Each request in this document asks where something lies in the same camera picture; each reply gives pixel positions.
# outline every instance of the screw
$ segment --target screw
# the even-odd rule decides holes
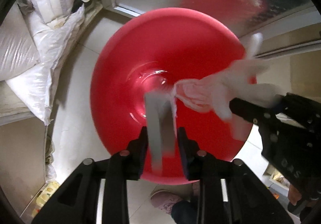
[[[125,157],[125,156],[128,156],[129,155],[129,150],[122,150],[122,151],[120,151],[120,156],[123,156],[123,157]]]
[[[233,163],[237,166],[241,166],[244,164],[244,162],[241,159],[234,159]]]
[[[84,165],[90,165],[92,164],[94,160],[92,158],[86,158],[85,160],[82,161]]]
[[[271,134],[270,135],[271,142],[277,142],[278,141],[278,136],[276,134]]]
[[[270,115],[269,113],[264,113],[264,117],[265,117],[266,119],[270,119],[270,118],[271,118],[271,115]]]
[[[197,155],[200,156],[200,157],[204,157],[207,155],[207,152],[206,151],[203,151],[203,150],[198,150],[197,151]]]

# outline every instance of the foot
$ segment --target foot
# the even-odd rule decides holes
[[[166,214],[171,214],[172,207],[183,199],[168,191],[157,191],[150,197],[150,202],[154,208],[158,208]]]

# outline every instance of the tile floor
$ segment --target tile floor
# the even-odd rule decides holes
[[[56,120],[51,126],[54,167],[57,181],[62,183],[84,158],[102,160],[110,155],[95,131],[89,109],[91,74],[98,55],[108,39],[129,19],[103,11],[91,24],[71,53],[62,70],[56,95]],[[253,128],[243,149],[236,156],[262,177],[267,161],[261,156],[262,142]],[[131,224],[172,224],[174,221],[149,203],[153,191],[169,189],[183,197],[191,193],[191,185],[163,186],[140,180],[128,182],[128,208]]]

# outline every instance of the red basin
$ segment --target red basin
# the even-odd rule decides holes
[[[143,14],[119,29],[97,60],[90,89],[91,113],[99,137],[114,154],[136,139],[145,125],[143,94],[162,83],[201,79],[241,59],[244,48],[222,23],[195,10],[166,8]],[[245,123],[248,136],[251,124]],[[243,142],[232,139],[229,124],[213,112],[201,114],[177,101],[177,127],[201,149],[230,161]],[[143,179],[184,184],[178,147],[163,159],[162,175],[153,174],[147,154]]]

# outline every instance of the pant leg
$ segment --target pant leg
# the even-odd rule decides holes
[[[177,224],[196,224],[197,210],[190,202],[180,201],[173,206],[171,216]]]
[[[197,211],[197,208],[198,208],[198,197],[197,196],[191,197],[191,205]]]

